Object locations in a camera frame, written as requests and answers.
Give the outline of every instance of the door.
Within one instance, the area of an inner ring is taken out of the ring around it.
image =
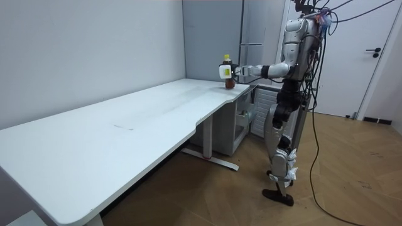
[[[355,0],[335,12],[340,20],[348,19],[388,1]],[[344,2],[331,0],[327,6],[334,8]],[[288,19],[299,15],[294,6],[290,4]],[[335,34],[327,36],[315,112],[345,117],[359,111],[400,6],[401,0],[396,0],[360,18],[339,23]],[[381,49],[379,57],[372,51],[376,48]]]

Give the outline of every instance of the robot leg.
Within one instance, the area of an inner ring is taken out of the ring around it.
[[[283,135],[286,122],[275,119],[277,106],[277,104],[271,106],[264,124],[264,140],[272,169],[267,173],[269,178],[275,181],[277,190],[264,189],[263,195],[276,202],[293,206],[293,197],[286,193],[286,187],[291,183],[288,176],[290,170],[288,155],[290,154],[291,139]]]

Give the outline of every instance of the door handle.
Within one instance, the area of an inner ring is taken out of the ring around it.
[[[376,53],[379,53],[381,51],[381,48],[376,48],[375,50],[366,50],[366,51],[375,51]]]

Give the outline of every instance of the brown bottle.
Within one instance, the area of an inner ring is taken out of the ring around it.
[[[229,58],[229,55],[225,55],[224,62],[222,64],[224,64],[224,65],[232,65],[232,60]],[[233,78],[225,79],[225,87],[227,89],[233,89],[234,85],[235,85],[235,83],[234,83]]]

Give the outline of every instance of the black cable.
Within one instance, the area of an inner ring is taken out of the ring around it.
[[[329,1],[330,1],[330,0],[328,0],[327,3],[325,3],[325,4],[322,6],[322,9],[325,8],[325,7],[328,5]]]
[[[331,28],[331,26],[329,26],[329,28],[328,28],[328,35],[329,36],[332,36],[334,33],[335,33],[335,31],[337,30],[337,28],[338,28],[338,23],[339,23],[339,17],[338,17],[338,14],[337,13],[335,13],[335,12],[333,12],[333,11],[331,11],[331,13],[330,13],[330,15],[331,15],[331,19],[332,19],[332,15],[335,15],[335,17],[337,18],[337,21],[336,22],[334,22],[334,23],[336,23],[336,25],[335,25],[335,28],[334,28],[334,30],[333,30],[333,32],[331,33],[331,31],[330,31],[330,28]]]
[[[280,82],[278,82],[278,81],[273,80],[272,78],[269,78],[269,80],[271,80],[271,81],[274,82],[274,83],[283,83],[283,82],[284,82],[283,80],[280,81]]]
[[[336,23],[341,23],[341,22],[350,21],[350,20],[352,20],[352,19],[356,19],[356,18],[358,18],[358,17],[361,17],[361,16],[363,16],[363,15],[366,15],[367,13],[371,13],[371,12],[373,12],[374,10],[377,10],[377,9],[383,7],[383,6],[386,6],[386,5],[388,5],[389,3],[393,2],[393,1],[395,1],[395,0],[390,0],[389,2],[384,3],[384,4],[382,4],[382,5],[378,6],[378,7],[376,7],[376,8],[374,8],[374,9],[370,10],[370,11],[367,11],[367,12],[365,12],[365,13],[362,13],[362,14],[360,14],[360,15],[354,16],[354,17],[349,18],[349,19],[340,20],[340,21],[338,21],[338,22],[336,22]]]
[[[246,82],[246,83],[240,83],[240,82],[238,82],[238,84],[241,84],[241,85],[248,85],[248,84],[250,84],[250,83],[252,83],[252,82],[255,82],[255,81],[257,81],[257,80],[259,80],[259,79],[262,79],[263,77],[261,77],[261,78],[256,78],[256,79],[254,79],[253,81],[251,81],[251,82]]]
[[[340,220],[340,221],[345,222],[345,223],[349,223],[349,224],[351,224],[351,225],[365,226],[365,225],[361,225],[361,224],[358,224],[358,223],[350,222],[350,221],[344,220],[344,219],[342,219],[342,218],[339,218],[339,217],[337,217],[337,216],[335,216],[335,215],[332,215],[332,214],[329,213],[328,211],[324,210],[324,208],[322,208],[322,207],[320,206],[320,204],[318,204],[317,198],[315,197],[315,191],[314,191],[314,186],[313,186],[313,181],[312,181],[312,171],[313,171],[313,167],[314,167],[315,162],[317,161],[318,155],[320,154],[320,144],[318,143],[317,130],[316,130],[316,128],[315,128],[314,113],[315,113],[315,112],[314,112],[314,109],[313,109],[313,112],[312,112],[312,121],[313,121],[313,131],[314,131],[315,144],[317,145],[317,153],[316,153],[316,155],[315,155],[315,158],[314,158],[312,167],[310,168],[310,185],[311,185],[312,191],[313,191],[314,202],[315,202],[315,204],[317,204],[318,207],[320,207],[320,209],[321,209],[322,211],[324,211],[326,214],[330,215],[331,217],[333,217],[333,218],[335,218],[335,219],[337,219],[337,220]]]
[[[316,130],[316,128],[315,128],[315,117],[314,117],[314,116],[315,116],[315,108],[317,107],[318,90],[319,90],[319,85],[320,85],[320,79],[321,79],[323,61],[324,61],[324,58],[325,58],[325,51],[326,51],[326,49],[327,49],[327,34],[326,34],[326,31],[324,31],[324,32],[325,32],[325,33],[324,33],[324,35],[323,35],[323,48],[320,49],[320,50],[322,50],[322,52],[320,51],[320,55],[322,55],[322,56],[320,56],[320,59],[319,59],[319,61],[318,61],[318,65],[317,65],[316,71],[314,72],[313,77],[312,77],[310,83],[307,85],[307,87],[310,86],[310,92],[311,92],[311,94],[312,94],[312,96],[313,96],[313,99],[314,99],[314,105],[313,105],[313,108],[312,108],[311,110],[312,110],[312,122],[313,122],[313,131],[314,131],[315,144],[317,145],[317,153],[316,153],[316,155],[315,155],[315,158],[314,158],[314,160],[313,160],[313,163],[312,163],[312,166],[311,166],[310,172],[309,172],[310,186],[311,186],[311,188],[312,188],[313,198],[314,198],[315,204],[316,204],[324,213],[326,213],[327,215],[329,215],[329,216],[331,216],[331,217],[333,217],[333,218],[335,218],[335,219],[337,219],[337,220],[340,220],[340,221],[345,222],[345,223],[349,223],[349,224],[351,224],[351,225],[365,226],[365,225],[361,225],[361,224],[358,224],[358,223],[350,222],[350,221],[344,220],[344,219],[342,219],[342,218],[339,218],[339,217],[337,217],[337,216],[335,216],[335,215],[332,215],[331,213],[329,213],[328,211],[326,211],[324,208],[321,207],[321,205],[320,205],[320,204],[318,203],[318,201],[317,201],[317,197],[315,196],[315,190],[314,190],[313,180],[312,180],[312,171],[313,171],[313,168],[314,168],[315,163],[317,162],[318,155],[320,154],[320,144],[319,144],[319,142],[318,142],[317,130]],[[314,91],[312,90],[312,83],[313,83],[313,80],[314,80],[314,78],[315,78],[315,74],[317,73],[318,68],[320,69],[320,71],[319,71],[318,78],[317,78],[318,80],[317,80],[316,91],[315,91],[315,93],[314,93]]]
[[[340,8],[340,7],[346,5],[347,3],[351,2],[351,1],[354,1],[354,0],[348,0],[348,1],[346,1],[346,2],[344,2],[344,3],[342,3],[342,4],[340,4],[339,6],[333,8],[333,9],[331,9],[331,10],[333,11],[333,10],[335,10],[335,9],[337,9],[337,8]]]

